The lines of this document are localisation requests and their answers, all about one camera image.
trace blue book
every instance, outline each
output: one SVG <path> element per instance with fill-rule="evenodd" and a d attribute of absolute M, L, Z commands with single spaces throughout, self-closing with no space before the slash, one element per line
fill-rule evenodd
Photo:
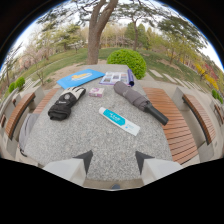
<path fill-rule="evenodd" d="M 62 79 L 59 79 L 57 83 L 62 86 L 64 89 L 73 86 L 80 86 L 86 82 L 89 82 L 93 79 L 104 76 L 102 72 L 98 72 L 92 69 L 82 70 L 80 72 L 73 73 L 69 76 L 66 76 Z"/>

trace small package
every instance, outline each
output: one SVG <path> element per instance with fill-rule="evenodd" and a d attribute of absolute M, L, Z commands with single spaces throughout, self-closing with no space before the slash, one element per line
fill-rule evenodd
<path fill-rule="evenodd" d="M 92 88 L 89 91 L 89 96 L 96 96 L 96 97 L 102 97 L 103 96 L 104 88 Z"/>

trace branch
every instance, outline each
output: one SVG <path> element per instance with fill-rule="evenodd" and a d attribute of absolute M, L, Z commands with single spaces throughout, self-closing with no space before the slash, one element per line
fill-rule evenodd
<path fill-rule="evenodd" d="M 97 24 L 97 18 L 99 16 L 99 12 L 100 9 L 103 7 L 103 5 L 106 3 L 106 0 L 100 0 L 100 2 L 98 3 L 98 5 L 96 5 L 93 8 L 93 13 L 91 15 L 91 19 L 90 19 L 90 24 L 89 24 L 89 28 L 94 28 Z"/>
<path fill-rule="evenodd" d="M 111 13 L 113 12 L 114 8 L 116 8 L 117 3 L 118 0 L 110 1 L 106 8 L 103 10 L 96 27 L 98 33 L 101 33 L 103 31 L 111 16 Z"/>

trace umbrella handle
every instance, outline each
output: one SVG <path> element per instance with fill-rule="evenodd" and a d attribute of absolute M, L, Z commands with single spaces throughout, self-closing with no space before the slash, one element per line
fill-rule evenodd
<path fill-rule="evenodd" d="M 155 107 L 153 107 L 153 105 L 150 102 L 148 102 L 148 104 L 145 106 L 144 112 L 150 113 L 153 117 L 155 117 L 164 126 L 169 121 L 169 119 L 165 115 L 163 115 L 161 112 L 159 112 Z"/>

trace wooden bench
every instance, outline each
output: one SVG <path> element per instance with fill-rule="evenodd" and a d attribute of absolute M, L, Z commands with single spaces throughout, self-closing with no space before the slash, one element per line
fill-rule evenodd
<path fill-rule="evenodd" d="M 0 123 L 1 123 L 1 127 L 2 127 L 2 128 L 4 127 L 5 120 L 6 120 L 6 116 L 3 114 L 3 115 L 2 115 L 2 119 L 1 119 L 1 121 L 0 121 Z"/>
<path fill-rule="evenodd" d="M 5 132 L 8 135 L 9 139 L 12 139 L 13 133 L 16 129 L 16 126 L 17 126 L 21 116 L 23 115 L 24 111 L 29 106 L 29 104 L 33 101 L 34 98 L 35 98 L 34 93 L 26 94 L 19 101 L 19 103 L 17 104 L 17 106 L 13 110 L 13 112 L 12 112 L 8 122 L 7 122 L 6 128 L 5 128 Z"/>
<path fill-rule="evenodd" d="M 204 132 L 207 145 L 209 145 L 216 136 L 214 126 L 207 115 L 205 109 L 199 101 L 192 95 L 184 94 L 182 99 L 189 106 L 195 117 L 197 118 L 202 131 Z"/>
<path fill-rule="evenodd" d="M 221 123 L 223 124 L 223 116 L 222 116 L 222 114 L 221 114 L 221 110 L 220 110 L 220 107 L 219 106 L 217 106 L 216 104 L 214 105 L 214 111 L 217 111 L 217 113 L 218 113 L 218 115 L 219 115 L 219 117 L 220 117 L 220 121 L 221 121 Z"/>
<path fill-rule="evenodd" d="M 52 89 L 43 99 L 42 101 L 38 104 L 36 109 L 33 111 L 35 114 L 40 114 L 45 106 L 48 104 L 50 99 L 54 96 L 54 94 L 59 90 L 59 88 Z"/>
<path fill-rule="evenodd" d="M 198 154 L 191 131 L 174 102 L 162 89 L 143 88 L 152 105 L 168 117 L 163 126 L 173 161 L 183 164 Z"/>

